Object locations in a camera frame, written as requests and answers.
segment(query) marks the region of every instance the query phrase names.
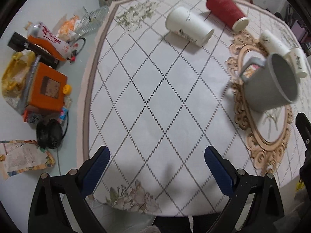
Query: screw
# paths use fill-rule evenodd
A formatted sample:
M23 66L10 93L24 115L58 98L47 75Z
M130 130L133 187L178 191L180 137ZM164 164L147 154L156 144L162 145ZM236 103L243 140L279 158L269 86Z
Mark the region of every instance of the screw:
M267 173L267 176L268 176L268 178L270 178L270 179L273 179L274 178L274 175L272 174L272 173Z
M238 169L238 174L240 174L240 175L245 175L245 170L244 169Z
M70 175L75 175L76 173L78 172L78 170L77 169L71 169L71 170L69 170L69 174Z
M45 179L45 178L47 178L48 177L48 174L46 173L46 172L44 172L43 174L41 174L41 178L42 179Z

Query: floral print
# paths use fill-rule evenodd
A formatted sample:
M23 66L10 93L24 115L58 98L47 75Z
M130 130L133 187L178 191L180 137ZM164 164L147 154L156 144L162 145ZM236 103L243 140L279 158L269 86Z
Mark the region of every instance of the floral print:
M123 185L121 190L118 187L118 191L111 187L110 200L106 197L106 203L115 209L131 212L153 214L161 211L153 196L145 191L139 180L135 181L135 188L131 189L130 192Z
M123 26L128 32L134 32L142 27L141 22L146 18L152 18L155 8L158 5L155 2L150 2L147 0L144 3L138 3L131 6L126 12L121 16L116 16L118 25Z

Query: ornate placemat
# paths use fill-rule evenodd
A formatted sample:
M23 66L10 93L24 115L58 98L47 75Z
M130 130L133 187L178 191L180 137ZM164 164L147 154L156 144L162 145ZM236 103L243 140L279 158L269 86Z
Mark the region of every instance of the ornate placemat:
M243 67L245 55L250 52L258 52L264 57L267 52L264 47L255 40L247 30L234 34L233 44L229 47L233 55L227 60L228 72L232 76L232 90L234 93L234 121L243 130L247 131L245 138L246 146L251 151L256 169L262 170L262 175L267 172L275 173L278 164L281 162L287 143L290 138L290 125L293 120L292 108L290 105L273 110L265 111L258 119L259 113L252 111L245 99L244 85L239 78ZM258 67L250 67L245 71L245 76L250 77ZM263 135L259 129L259 124L263 124L261 129L268 134Z

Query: white paper cup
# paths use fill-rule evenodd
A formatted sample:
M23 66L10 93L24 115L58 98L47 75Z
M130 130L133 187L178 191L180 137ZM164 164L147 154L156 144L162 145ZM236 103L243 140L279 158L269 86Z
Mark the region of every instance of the white paper cup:
M290 53L290 49L288 49L286 45L284 45L284 43L274 36L269 30L265 30L261 33L259 41L269 54L277 53L283 58L286 58L286 56Z
M307 77L308 61L307 61L306 55L304 54L304 51L298 46L291 48L290 51L291 52L289 53L288 58L295 69L297 77L298 78Z
M172 10L165 20L168 30L202 47L211 38L214 29L203 18L184 7Z

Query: tablecloth border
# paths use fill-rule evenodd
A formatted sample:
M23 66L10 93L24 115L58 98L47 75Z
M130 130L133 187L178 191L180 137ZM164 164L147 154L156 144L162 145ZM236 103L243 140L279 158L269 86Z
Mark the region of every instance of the tablecloth border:
M128 3L130 1L134 0L121 0L117 2L113 2L111 6L109 7L109 14L106 17L105 21L103 22L102 26L100 27L95 40L94 40L94 46L90 49L90 56L87 61L85 71L83 74L82 82L81 82L81 91L78 98L77 103L77 168L79 168L85 160L89 159L89 121L90 121L90 108L91 108L91 96L92 96L92 89L96 68L99 60L99 56L101 53L101 48L103 46L103 43L105 41L105 37L107 35L108 29L111 25L111 22L115 16L115 13L117 12L117 9L119 8L119 5L122 5L124 3ZM284 21L277 18L270 12L258 7L257 5L248 3L243 0L233 0L236 3L248 6L250 8L253 8L255 10L258 10L259 12L268 15L269 17L274 18L276 21L284 25L287 29L287 33L293 37L295 40L295 43L297 46L299 46L298 40L295 37L295 35L291 32L289 26L285 24Z

